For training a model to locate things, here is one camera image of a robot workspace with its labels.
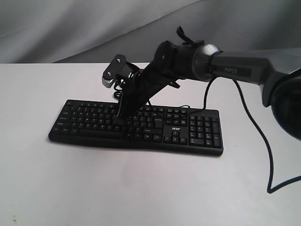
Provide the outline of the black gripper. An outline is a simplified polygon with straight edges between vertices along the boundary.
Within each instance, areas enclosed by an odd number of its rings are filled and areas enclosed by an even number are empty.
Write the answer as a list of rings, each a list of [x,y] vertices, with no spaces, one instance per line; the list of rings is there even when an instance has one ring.
[[[113,94],[118,101],[116,121],[121,125],[125,124],[127,117],[134,115],[166,86],[178,89],[180,86],[176,83],[177,80],[171,73],[160,73],[153,62],[140,69],[131,80],[120,84],[121,90]]]

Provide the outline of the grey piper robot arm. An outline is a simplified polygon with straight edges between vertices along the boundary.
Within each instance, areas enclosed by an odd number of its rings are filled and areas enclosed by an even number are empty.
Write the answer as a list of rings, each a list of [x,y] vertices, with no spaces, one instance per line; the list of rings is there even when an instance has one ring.
[[[106,75],[108,85],[121,86],[118,116],[126,118],[166,86],[178,80],[210,82],[222,77],[258,85],[264,107],[271,107],[280,127],[301,137],[301,50],[299,48],[222,51],[193,41],[177,28],[183,43],[162,42],[153,60],[140,69],[116,56]]]

